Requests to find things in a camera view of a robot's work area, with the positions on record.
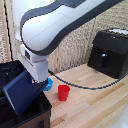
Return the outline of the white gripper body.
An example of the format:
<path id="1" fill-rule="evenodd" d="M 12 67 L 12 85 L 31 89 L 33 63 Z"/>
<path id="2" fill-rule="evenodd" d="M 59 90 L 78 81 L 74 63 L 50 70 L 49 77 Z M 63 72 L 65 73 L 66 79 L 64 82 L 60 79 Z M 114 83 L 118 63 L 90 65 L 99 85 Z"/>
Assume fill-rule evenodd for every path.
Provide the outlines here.
<path id="1" fill-rule="evenodd" d="M 47 79 L 48 56 L 36 55 L 28 50 L 24 44 L 22 44 L 17 57 L 37 83 L 43 82 Z"/>

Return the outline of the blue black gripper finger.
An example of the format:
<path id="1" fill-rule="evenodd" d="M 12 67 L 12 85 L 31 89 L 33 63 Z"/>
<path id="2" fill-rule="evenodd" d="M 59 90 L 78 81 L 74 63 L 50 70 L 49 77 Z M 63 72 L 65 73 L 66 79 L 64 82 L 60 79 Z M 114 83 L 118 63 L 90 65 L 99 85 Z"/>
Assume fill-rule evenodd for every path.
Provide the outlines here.
<path id="1" fill-rule="evenodd" d="M 31 78 L 31 85 L 34 85 L 34 84 L 36 84 L 36 81 L 33 78 Z"/>

